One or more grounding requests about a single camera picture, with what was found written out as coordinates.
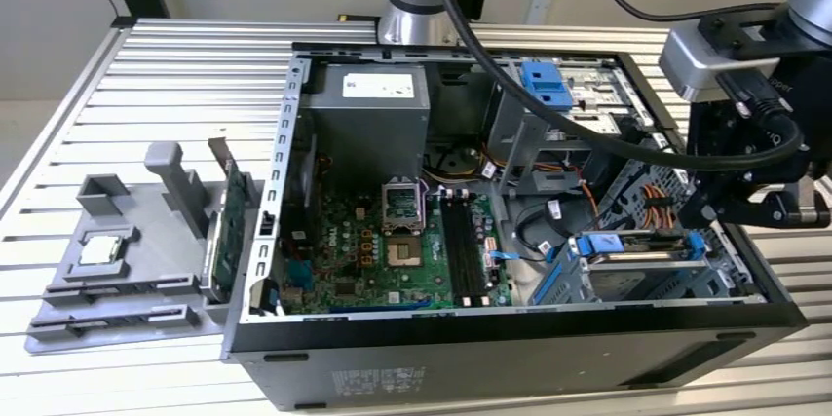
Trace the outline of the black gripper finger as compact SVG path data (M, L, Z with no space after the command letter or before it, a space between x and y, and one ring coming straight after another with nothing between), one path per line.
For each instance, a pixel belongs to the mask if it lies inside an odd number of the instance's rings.
M830 209L817 190L805 207L789 191L765 194L760 202L732 201L726 204L726 222L772 229L814 229L830 225Z
M758 209L750 195L758 185L746 181L745 172L697 171L693 176L693 193L688 197L678 219L685 228L705 228L712 221L753 225Z

